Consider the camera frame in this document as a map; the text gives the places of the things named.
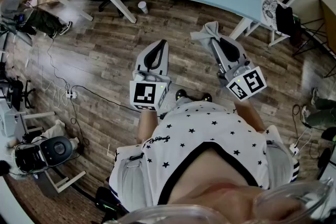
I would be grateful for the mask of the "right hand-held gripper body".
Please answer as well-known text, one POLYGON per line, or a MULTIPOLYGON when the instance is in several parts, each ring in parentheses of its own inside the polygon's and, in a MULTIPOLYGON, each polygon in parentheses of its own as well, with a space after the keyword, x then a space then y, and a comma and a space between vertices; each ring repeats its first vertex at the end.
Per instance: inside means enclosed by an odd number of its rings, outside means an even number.
POLYGON ((218 40, 221 48, 217 76, 239 101, 244 101, 267 87, 261 69, 253 64, 240 43, 238 51, 224 51, 223 37, 218 40))

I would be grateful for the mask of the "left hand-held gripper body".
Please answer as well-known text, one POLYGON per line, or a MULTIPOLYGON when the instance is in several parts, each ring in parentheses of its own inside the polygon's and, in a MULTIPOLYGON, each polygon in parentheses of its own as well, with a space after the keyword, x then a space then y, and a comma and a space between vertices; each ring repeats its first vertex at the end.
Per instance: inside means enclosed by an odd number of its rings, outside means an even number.
POLYGON ((162 39, 150 53, 138 55, 130 81, 130 104, 138 111, 158 111, 169 91, 169 55, 162 56, 162 39))

